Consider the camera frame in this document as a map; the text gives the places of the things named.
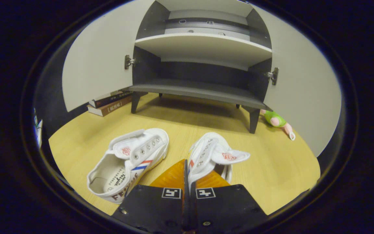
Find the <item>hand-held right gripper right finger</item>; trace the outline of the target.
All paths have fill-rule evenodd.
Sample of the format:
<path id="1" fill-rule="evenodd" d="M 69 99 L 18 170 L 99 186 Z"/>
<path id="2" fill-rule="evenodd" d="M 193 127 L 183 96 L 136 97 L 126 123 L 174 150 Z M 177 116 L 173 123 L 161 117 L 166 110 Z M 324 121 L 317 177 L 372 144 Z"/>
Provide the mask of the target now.
<path id="1" fill-rule="evenodd" d="M 193 233 L 243 233 L 259 230 L 268 221 L 243 185 L 230 185 L 212 171 L 192 183 L 189 230 Z"/>

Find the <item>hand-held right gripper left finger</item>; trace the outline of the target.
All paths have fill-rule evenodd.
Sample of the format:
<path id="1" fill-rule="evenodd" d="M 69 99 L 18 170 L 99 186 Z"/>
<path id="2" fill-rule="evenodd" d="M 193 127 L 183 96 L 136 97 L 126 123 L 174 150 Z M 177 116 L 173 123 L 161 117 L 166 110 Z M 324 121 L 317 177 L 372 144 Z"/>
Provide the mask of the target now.
<path id="1" fill-rule="evenodd" d="M 188 228 L 186 159 L 150 185 L 136 185 L 112 217 L 148 233 L 182 233 Z"/>

